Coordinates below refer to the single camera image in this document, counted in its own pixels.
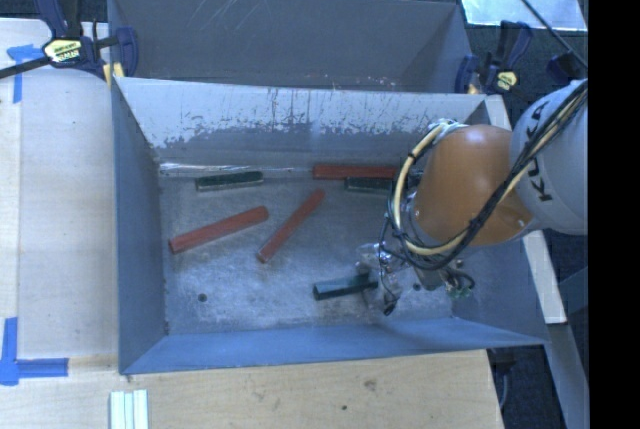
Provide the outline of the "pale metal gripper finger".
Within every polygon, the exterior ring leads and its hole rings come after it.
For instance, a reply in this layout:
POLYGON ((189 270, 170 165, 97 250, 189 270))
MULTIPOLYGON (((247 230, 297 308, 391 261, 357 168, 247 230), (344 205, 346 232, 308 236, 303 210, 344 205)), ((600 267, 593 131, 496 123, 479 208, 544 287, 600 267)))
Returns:
POLYGON ((366 243, 356 249, 357 269, 379 269, 388 262, 388 254, 380 249, 379 243, 366 243))
POLYGON ((389 316, 394 312, 400 298, 400 290, 389 289, 382 284, 367 290, 368 308, 374 312, 380 312, 384 316, 389 316))

